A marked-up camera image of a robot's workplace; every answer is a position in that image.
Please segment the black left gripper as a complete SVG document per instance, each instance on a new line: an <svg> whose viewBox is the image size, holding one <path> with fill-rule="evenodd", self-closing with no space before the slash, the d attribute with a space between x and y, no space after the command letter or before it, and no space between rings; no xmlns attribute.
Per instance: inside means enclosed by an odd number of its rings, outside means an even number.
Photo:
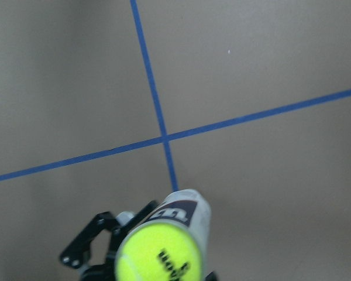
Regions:
<svg viewBox="0 0 351 281"><path fill-rule="evenodd" d="M150 201L137 214L128 212L129 218L114 217L109 211L99 213L82 229L59 256L60 262L70 268L81 268L91 259L91 243L103 231L112 234L105 262L93 265L81 274L81 281L115 281L118 252L123 240L135 226L157 206L156 200Z"/></svg>

